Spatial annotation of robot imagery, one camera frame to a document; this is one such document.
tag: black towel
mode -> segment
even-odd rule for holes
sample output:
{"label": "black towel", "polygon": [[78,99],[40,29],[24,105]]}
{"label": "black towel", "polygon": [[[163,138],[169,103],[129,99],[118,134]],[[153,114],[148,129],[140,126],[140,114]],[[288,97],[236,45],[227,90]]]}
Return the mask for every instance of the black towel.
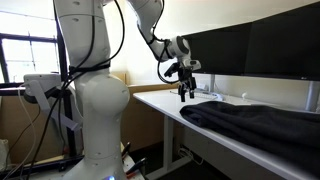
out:
{"label": "black towel", "polygon": [[320,115],[209,101],[180,110],[189,122],[276,154],[320,178]]}

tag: white table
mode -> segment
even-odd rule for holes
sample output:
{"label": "white table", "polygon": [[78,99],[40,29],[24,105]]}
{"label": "white table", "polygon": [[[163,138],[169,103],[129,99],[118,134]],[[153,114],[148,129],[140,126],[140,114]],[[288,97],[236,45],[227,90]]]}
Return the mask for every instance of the white table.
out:
{"label": "white table", "polygon": [[[148,174],[148,179],[157,179],[178,167],[189,162],[188,159],[183,158],[176,162],[172,162],[172,138],[173,138],[173,120],[180,122],[181,124],[193,129],[194,131],[208,137],[212,141],[215,141],[222,146],[240,154],[241,156],[259,164],[260,166],[268,169],[269,171],[285,178],[285,179],[318,179],[312,174],[305,172],[298,167],[286,162],[285,160],[262,151],[260,149],[245,145],[226,136],[218,134],[214,131],[200,128],[186,121],[179,113],[180,109],[185,105],[198,104],[209,99],[196,97],[190,99],[186,96],[186,102],[181,102],[180,96],[174,94],[175,90],[161,90],[135,93],[133,96],[142,101],[143,103],[151,106],[154,109],[162,112],[165,115],[164,118],[164,166]],[[225,102],[234,105],[250,105],[250,104],[266,104],[251,100],[242,100],[241,98],[225,96]]]}

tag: floor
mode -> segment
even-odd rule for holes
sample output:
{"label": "floor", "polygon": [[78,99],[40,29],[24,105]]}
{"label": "floor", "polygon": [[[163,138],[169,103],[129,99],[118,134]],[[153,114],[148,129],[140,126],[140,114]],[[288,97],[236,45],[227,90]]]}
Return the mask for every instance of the floor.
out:
{"label": "floor", "polygon": [[[146,157],[147,165],[145,167],[145,173],[151,173],[162,167],[163,164],[163,146],[158,144],[156,146],[131,152],[130,156],[135,162]],[[190,163],[182,166],[181,168],[161,177],[159,180],[229,180],[227,176],[222,174],[220,171],[215,169],[209,163],[205,162],[202,165],[198,165],[191,161]]]}

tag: table leg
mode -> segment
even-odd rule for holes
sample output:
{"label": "table leg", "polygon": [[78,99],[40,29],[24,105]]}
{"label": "table leg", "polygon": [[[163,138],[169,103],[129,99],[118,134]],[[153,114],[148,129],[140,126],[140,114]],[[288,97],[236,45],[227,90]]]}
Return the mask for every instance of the table leg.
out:
{"label": "table leg", "polygon": [[173,121],[174,120],[170,117],[166,115],[164,116],[163,167],[150,174],[147,174],[147,178],[149,180],[158,179],[190,162],[190,159],[187,157],[172,162]]}

